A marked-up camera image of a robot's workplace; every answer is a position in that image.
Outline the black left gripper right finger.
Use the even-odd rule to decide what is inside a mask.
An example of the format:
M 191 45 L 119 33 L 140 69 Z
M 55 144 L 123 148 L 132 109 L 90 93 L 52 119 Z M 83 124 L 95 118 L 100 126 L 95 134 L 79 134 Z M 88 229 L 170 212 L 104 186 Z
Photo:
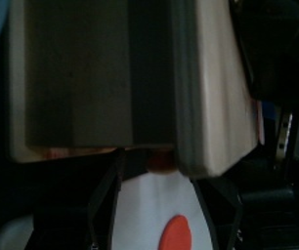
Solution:
M 243 218 L 238 187 L 226 178 L 193 180 L 210 225 L 214 250 L 234 250 Z

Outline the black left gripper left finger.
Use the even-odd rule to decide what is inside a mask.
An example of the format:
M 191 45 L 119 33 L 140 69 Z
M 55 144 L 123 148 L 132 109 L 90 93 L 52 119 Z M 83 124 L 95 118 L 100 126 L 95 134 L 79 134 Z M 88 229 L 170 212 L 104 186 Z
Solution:
M 126 150 L 116 150 L 116 158 L 90 197 L 88 250 L 111 250 L 116 205 L 123 185 Z

